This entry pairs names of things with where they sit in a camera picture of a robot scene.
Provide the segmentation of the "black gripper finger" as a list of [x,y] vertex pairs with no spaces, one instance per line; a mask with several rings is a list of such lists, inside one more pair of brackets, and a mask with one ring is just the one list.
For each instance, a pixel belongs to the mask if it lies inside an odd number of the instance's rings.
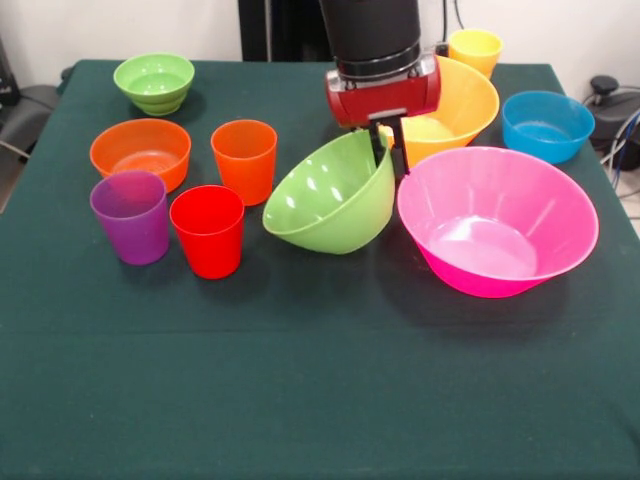
[[392,119],[390,126],[393,133],[393,147],[391,149],[391,155],[393,158],[394,173],[396,175],[406,175],[410,171],[410,167],[407,162],[402,120]]
[[384,132],[380,131],[380,126],[375,121],[372,121],[368,125],[368,133],[374,155],[375,166],[379,167],[384,159],[385,152],[387,151],[387,137]]

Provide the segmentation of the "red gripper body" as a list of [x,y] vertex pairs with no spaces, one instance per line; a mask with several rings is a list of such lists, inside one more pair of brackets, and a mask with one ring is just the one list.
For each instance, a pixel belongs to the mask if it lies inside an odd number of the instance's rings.
[[325,93],[341,127],[366,127],[387,117],[416,116],[437,110],[441,73],[436,55],[422,55],[409,70],[375,81],[348,81],[338,70],[325,74]]

